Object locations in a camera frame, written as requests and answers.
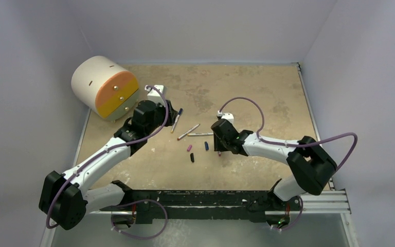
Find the pen with yellow end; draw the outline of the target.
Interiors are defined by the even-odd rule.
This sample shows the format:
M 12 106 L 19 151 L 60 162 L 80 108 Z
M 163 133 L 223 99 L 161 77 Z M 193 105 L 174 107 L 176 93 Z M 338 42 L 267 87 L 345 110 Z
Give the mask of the pen with yellow end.
M 174 132 L 174 130 L 175 130 L 177 124 L 178 124 L 179 118 L 180 118 L 180 115 L 177 115 L 176 118 L 175 118 L 175 120 L 174 120 L 174 122 L 173 122 L 173 125 L 172 125 L 172 128 L 171 128 L 170 133 L 173 133 L 173 132 Z

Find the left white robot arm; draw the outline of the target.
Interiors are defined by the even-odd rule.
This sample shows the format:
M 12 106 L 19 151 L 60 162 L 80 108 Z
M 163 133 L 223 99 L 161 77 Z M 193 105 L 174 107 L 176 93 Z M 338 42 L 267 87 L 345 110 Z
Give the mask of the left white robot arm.
M 143 100 L 112 138 L 83 163 L 44 179 L 39 209 L 46 214 L 48 229 L 75 227 L 88 212 L 89 189 L 105 173 L 130 158 L 163 127 L 173 124 L 178 112 L 170 100 Z

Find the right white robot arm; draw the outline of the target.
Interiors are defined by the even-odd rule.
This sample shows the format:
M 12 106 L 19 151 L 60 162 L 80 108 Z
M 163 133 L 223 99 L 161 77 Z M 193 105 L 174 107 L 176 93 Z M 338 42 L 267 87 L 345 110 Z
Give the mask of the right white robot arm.
M 281 209 L 288 201 L 304 193 L 319 195 L 337 164 L 315 139 L 301 140 L 259 139 L 250 130 L 237 131 L 227 119 L 219 119 L 212 126 L 215 151 L 229 151 L 243 156 L 258 156 L 288 165 L 292 174 L 277 182 L 268 195 L 269 205 Z

